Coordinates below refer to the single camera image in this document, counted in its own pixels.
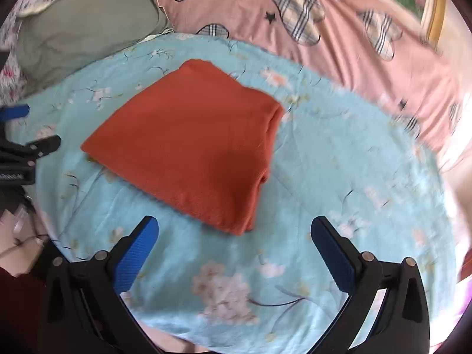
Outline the person's left hand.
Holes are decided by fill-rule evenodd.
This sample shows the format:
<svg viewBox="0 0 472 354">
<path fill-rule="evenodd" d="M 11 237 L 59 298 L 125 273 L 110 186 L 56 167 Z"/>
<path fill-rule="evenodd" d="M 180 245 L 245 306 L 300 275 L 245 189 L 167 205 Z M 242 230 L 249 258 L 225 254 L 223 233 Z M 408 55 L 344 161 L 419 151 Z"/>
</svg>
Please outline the person's left hand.
<svg viewBox="0 0 472 354">
<path fill-rule="evenodd" d="M 1 215 L 1 267 L 11 275 L 27 273 L 48 241 L 41 220 L 19 208 Z"/>
</svg>

